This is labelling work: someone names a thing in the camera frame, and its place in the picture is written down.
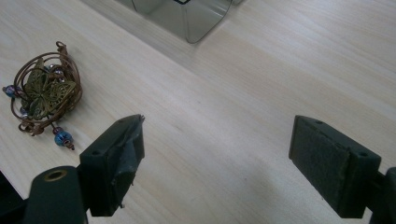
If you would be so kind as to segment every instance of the glass bead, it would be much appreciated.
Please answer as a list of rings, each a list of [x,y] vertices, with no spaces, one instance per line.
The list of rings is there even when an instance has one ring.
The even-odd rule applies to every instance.
[[[53,66],[55,66],[54,63],[52,63],[50,65],[47,65],[47,66],[44,66],[44,70],[46,70],[46,72],[49,72],[53,68]]]
[[[58,132],[62,132],[64,129],[61,127],[56,127],[52,130],[53,134],[57,134]]]
[[[55,71],[53,73],[55,73],[57,75],[63,75],[64,71],[62,71],[62,68],[57,68],[57,69],[55,69]]]
[[[28,111],[25,110],[23,107],[21,107],[20,112],[21,112],[21,118],[27,119],[27,117],[28,117]]]
[[[9,85],[7,87],[3,87],[3,92],[11,98],[16,97],[14,85]],[[17,87],[17,92],[18,92],[18,95],[21,95],[23,93],[23,91],[20,87]]]
[[[60,131],[55,135],[54,141],[60,147],[67,147],[73,142],[73,137],[70,133]]]

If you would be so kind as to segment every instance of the dangling bead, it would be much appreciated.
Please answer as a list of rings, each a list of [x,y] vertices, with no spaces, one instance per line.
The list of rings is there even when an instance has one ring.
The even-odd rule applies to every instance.
[[[20,87],[17,87],[16,91],[18,92],[17,93],[18,95],[21,95],[23,93],[23,91]],[[14,85],[9,85],[7,87],[3,87],[3,92],[11,98],[16,97]]]
[[[65,132],[61,127],[54,128],[52,132],[55,134],[56,145],[74,150],[73,137],[70,133]]]

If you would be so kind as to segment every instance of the purple bead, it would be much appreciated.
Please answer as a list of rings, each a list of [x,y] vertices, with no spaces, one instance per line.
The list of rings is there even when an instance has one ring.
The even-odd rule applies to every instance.
[[[20,112],[21,112],[21,118],[27,119],[27,117],[28,117],[28,111],[25,110],[23,107],[21,107]]]
[[[55,69],[55,71],[53,71],[53,73],[55,73],[57,75],[63,75],[64,71],[62,71],[62,68],[57,68],[57,69]]]
[[[61,127],[56,127],[56,128],[54,128],[53,130],[52,130],[52,133],[53,134],[57,134],[57,133],[59,133],[59,132],[62,132],[64,129],[63,128],[61,128]]]
[[[21,95],[21,94],[23,94],[23,91],[22,91],[22,89],[20,88],[20,87],[17,87],[17,95],[15,94],[15,88],[14,88],[14,85],[9,85],[9,86],[7,86],[7,87],[3,87],[3,92],[7,95],[7,96],[9,96],[9,97],[11,97],[11,98],[15,98],[17,95]]]

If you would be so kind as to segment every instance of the wood grain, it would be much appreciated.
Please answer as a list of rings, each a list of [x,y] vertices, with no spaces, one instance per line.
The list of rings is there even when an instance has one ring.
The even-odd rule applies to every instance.
[[[60,125],[20,133],[0,97],[0,169],[32,179],[141,113],[147,157],[124,209],[90,223],[368,223],[341,219],[288,159],[293,118],[321,119],[383,158],[396,151],[396,3],[246,0],[197,45],[115,1],[0,0],[0,84],[62,40],[84,88]]]

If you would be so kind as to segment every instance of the brooch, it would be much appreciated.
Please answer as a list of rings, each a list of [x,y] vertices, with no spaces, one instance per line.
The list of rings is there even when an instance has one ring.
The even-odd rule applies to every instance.
[[[21,121],[21,132],[35,136],[51,126],[55,143],[74,150],[72,135],[53,123],[75,108],[82,88],[66,45],[58,41],[56,46],[58,52],[38,55],[26,63],[3,92],[11,98],[11,111]]]

